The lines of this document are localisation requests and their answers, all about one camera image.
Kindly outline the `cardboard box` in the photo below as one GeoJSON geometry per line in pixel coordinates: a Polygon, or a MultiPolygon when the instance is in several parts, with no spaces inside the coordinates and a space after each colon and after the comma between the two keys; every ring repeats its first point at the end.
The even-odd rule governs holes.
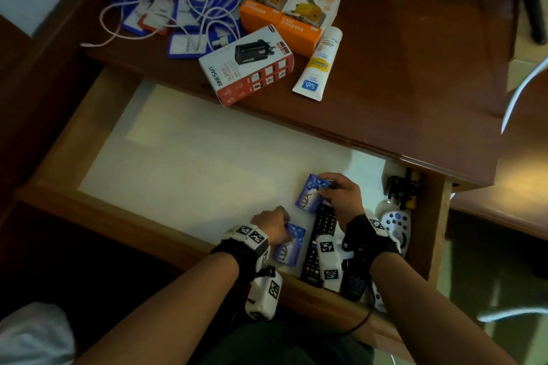
{"type": "Polygon", "coordinates": [[[531,26],[525,11],[517,19],[517,30],[507,74],[506,92],[515,90],[527,75],[548,55],[548,42],[538,44],[531,37],[531,26]]]}

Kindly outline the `white cloth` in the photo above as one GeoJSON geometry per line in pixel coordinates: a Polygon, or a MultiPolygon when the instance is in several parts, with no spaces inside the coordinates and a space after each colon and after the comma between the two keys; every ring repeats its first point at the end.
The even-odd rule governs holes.
{"type": "Polygon", "coordinates": [[[76,341],[64,311],[32,302],[0,320],[0,365],[72,365],[76,341]]]}

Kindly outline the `white remote control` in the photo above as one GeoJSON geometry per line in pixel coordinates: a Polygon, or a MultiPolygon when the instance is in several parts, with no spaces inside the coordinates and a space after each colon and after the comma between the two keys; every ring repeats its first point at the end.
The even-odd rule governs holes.
{"type": "Polygon", "coordinates": [[[386,306],[381,298],[381,295],[377,289],[377,286],[372,281],[371,282],[371,293],[372,293],[372,301],[373,301],[373,307],[377,312],[387,314],[386,306]]]}

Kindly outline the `white cream tube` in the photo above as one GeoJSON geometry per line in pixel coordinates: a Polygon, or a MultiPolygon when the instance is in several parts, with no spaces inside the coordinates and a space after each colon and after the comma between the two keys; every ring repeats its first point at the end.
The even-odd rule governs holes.
{"type": "Polygon", "coordinates": [[[292,92],[321,101],[343,33],[337,27],[325,30],[292,92]]]}

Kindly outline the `brown wooden desk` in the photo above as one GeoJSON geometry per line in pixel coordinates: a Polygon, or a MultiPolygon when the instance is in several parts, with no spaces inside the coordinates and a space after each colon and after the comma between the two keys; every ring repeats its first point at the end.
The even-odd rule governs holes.
{"type": "Polygon", "coordinates": [[[342,0],[343,37],[320,102],[290,76],[231,108],[441,173],[457,191],[491,186],[513,44],[514,0],[342,0]]]}

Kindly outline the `long black remote control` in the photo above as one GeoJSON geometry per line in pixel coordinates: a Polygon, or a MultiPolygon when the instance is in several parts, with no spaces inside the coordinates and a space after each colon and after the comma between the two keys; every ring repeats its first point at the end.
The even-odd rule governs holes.
{"type": "Polygon", "coordinates": [[[311,238],[307,246],[304,265],[301,270],[300,280],[316,288],[323,286],[319,269],[319,258],[317,255],[316,240],[319,235],[334,236],[337,226],[335,210],[326,200],[322,202],[316,212],[315,222],[312,228],[311,238]]]}

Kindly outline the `white drawer liner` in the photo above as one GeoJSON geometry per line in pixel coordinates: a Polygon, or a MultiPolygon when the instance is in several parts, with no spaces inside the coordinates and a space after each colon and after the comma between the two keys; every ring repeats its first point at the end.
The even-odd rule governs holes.
{"type": "Polygon", "coordinates": [[[142,82],[93,161],[79,191],[215,244],[223,232],[295,205],[310,174],[342,173],[365,209],[385,199],[385,160],[142,82]]]}

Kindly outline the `person's left hand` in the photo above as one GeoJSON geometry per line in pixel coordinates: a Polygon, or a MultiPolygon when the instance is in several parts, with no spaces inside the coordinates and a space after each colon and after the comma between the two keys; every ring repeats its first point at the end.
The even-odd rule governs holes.
{"type": "Polygon", "coordinates": [[[257,226],[268,237],[270,246],[287,244],[292,241],[291,236],[274,236],[274,209],[264,210],[253,216],[250,223],[257,226]]]}

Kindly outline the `blue patterned small packet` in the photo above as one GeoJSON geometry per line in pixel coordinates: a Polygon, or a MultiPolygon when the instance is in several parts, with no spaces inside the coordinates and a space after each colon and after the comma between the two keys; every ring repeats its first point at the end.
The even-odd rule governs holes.
{"type": "Polygon", "coordinates": [[[296,267],[301,246],[306,235],[306,229],[292,223],[285,223],[285,228],[291,235],[292,241],[279,245],[275,250],[273,259],[286,266],[296,267]]]}
{"type": "Polygon", "coordinates": [[[316,174],[310,174],[296,200],[295,205],[311,214],[316,214],[324,199],[319,195],[319,189],[325,186],[325,181],[316,174]]]}

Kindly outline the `black left wrist band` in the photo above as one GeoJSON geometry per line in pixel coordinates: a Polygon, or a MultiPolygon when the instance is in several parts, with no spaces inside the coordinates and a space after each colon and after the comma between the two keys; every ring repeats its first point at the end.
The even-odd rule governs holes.
{"type": "Polygon", "coordinates": [[[237,262],[239,268],[236,284],[253,282],[264,269],[270,256],[268,234],[254,224],[242,224],[225,232],[221,242],[210,252],[227,253],[237,262]]]}

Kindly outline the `white and red charger box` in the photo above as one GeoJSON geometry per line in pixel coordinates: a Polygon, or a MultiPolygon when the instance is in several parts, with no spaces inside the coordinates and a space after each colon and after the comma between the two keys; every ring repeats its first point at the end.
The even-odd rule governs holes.
{"type": "Polygon", "coordinates": [[[291,49],[272,24],[199,58],[198,62],[224,107],[291,74],[295,65],[291,49]]]}

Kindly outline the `black wrist band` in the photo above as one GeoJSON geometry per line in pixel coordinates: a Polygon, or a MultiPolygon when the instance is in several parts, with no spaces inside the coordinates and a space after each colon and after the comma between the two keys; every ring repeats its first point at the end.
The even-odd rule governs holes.
{"type": "Polygon", "coordinates": [[[264,269],[270,256],[268,234],[254,224],[242,224],[225,232],[221,242],[210,252],[227,253],[237,262],[239,268],[236,284],[253,282],[264,269]]]}
{"type": "Polygon", "coordinates": [[[355,216],[346,224],[342,242],[344,250],[353,252],[352,268],[369,273],[373,261],[382,253],[401,255],[399,242],[381,225],[377,218],[366,214],[355,216]]]}

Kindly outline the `person's right hand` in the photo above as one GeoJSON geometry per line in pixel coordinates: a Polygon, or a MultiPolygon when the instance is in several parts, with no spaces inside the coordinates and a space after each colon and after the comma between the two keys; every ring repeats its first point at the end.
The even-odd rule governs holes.
{"type": "Polygon", "coordinates": [[[365,215],[360,187],[341,173],[321,173],[319,179],[330,181],[330,188],[320,188],[319,195],[327,200],[335,210],[342,232],[356,217],[365,215]]]}

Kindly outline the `white remote with blue buttons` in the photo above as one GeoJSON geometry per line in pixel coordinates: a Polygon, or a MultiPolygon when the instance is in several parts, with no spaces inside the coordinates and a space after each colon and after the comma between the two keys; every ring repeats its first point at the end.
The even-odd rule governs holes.
{"type": "Polygon", "coordinates": [[[380,216],[383,227],[400,243],[401,255],[406,257],[412,237],[412,217],[403,210],[386,211],[380,216]]]}

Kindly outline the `short black remote control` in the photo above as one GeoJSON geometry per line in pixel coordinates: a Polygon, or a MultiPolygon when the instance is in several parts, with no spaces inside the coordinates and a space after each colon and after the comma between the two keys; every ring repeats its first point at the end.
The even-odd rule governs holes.
{"type": "Polygon", "coordinates": [[[343,275],[340,285],[340,295],[353,302],[360,301],[368,286],[363,263],[354,258],[345,259],[341,267],[343,275]]]}

